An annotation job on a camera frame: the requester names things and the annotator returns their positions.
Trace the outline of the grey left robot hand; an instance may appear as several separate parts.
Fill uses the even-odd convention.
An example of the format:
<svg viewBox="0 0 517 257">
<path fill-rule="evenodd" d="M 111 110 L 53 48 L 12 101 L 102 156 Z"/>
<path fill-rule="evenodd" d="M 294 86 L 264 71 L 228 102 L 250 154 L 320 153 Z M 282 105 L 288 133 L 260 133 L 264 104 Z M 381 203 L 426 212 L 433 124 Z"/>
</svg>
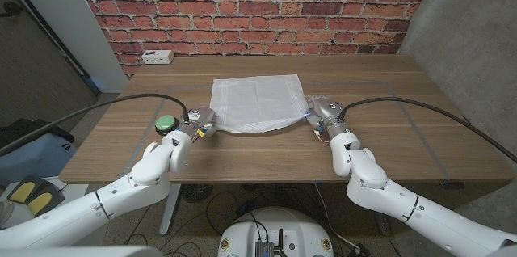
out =
<svg viewBox="0 0 517 257">
<path fill-rule="evenodd" d="M 216 132 L 216 113 L 210 107 L 191 109 L 188 117 L 176 130 L 186 133 L 193 141 L 198 137 L 210 137 Z"/>
</svg>

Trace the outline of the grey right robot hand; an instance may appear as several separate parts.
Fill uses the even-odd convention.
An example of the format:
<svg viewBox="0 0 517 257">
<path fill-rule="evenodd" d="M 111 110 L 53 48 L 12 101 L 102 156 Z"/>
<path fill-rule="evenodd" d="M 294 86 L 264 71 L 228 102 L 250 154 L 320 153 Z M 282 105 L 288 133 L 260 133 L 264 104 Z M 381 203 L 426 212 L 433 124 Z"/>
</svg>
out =
<svg viewBox="0 0 517 257">
<path fill-rule="evenodd" d="M 344 120 L 339 119 L 343 108 L 337 101 L 326 95 L 316 95 L 307 98 L 307 105 L 306 119 L 318 136 L 332 140 L 341 133 L 350 132 Z"/>
</svg>

